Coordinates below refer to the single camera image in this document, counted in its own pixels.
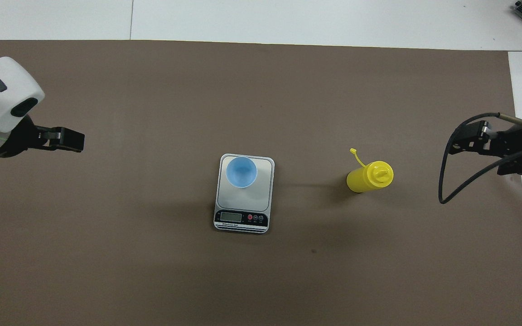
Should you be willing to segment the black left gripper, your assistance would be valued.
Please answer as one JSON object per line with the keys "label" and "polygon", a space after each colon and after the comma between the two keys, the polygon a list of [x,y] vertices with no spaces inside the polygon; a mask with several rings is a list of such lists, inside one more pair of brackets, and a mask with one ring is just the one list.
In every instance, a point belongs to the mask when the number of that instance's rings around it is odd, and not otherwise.
{"label": "black left gripper", "polygon": [[0,158],[10,158],[28,149],[55,150],[59,148],[81,153],[84,150],[85,134],[60,127],[37,127],[29,115],[25,116],[0,146]]}

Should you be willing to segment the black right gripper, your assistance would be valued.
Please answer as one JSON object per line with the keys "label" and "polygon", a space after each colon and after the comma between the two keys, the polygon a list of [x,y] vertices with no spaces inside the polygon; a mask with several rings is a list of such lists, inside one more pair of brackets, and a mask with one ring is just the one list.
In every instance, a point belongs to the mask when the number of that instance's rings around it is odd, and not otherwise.
{"label": "black right gripper", "polygon": [[[522,126],[499,132],[490,123],[479,120],[456,128],[448,143],[448,154],[451,155],[462,151],[495,152],[496,156],[503,158],[522,151]],[[502,163],[497,175],[522,175],[522,156]]]}

